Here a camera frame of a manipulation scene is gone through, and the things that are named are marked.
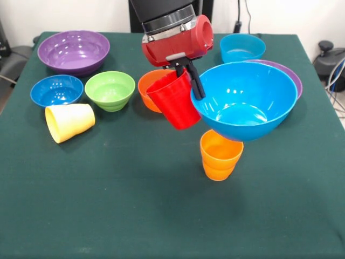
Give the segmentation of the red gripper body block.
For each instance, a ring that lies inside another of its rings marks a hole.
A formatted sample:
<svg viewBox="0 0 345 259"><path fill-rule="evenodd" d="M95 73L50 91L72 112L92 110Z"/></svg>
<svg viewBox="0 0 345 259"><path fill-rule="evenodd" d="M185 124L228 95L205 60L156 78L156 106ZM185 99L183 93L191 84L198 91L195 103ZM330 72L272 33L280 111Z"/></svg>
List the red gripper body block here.
<svg viewBox="0 0 345 259"><path fill-rule="evenodd" d="M173 60L202 57L213 48L213 30L205 15L194 17L165 32L144 35L142 50L148 61L156 66L168 66Z"/></svg>

